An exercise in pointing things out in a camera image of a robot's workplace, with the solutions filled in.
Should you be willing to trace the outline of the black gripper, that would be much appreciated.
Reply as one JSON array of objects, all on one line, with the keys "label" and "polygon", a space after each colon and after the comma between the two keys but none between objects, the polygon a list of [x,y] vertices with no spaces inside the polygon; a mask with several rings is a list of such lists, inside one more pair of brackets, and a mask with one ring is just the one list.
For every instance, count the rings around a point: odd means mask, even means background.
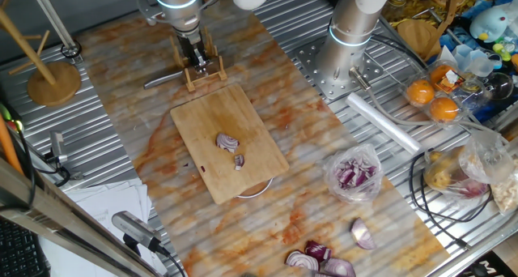
[{"label": "black gripper", "polygon": [[184,57],[188,59],[189,64],[194,66],[198,73],[206,72],[208,60],[200,27],[196,25],[189,30],[177,29],[176,35]]}]

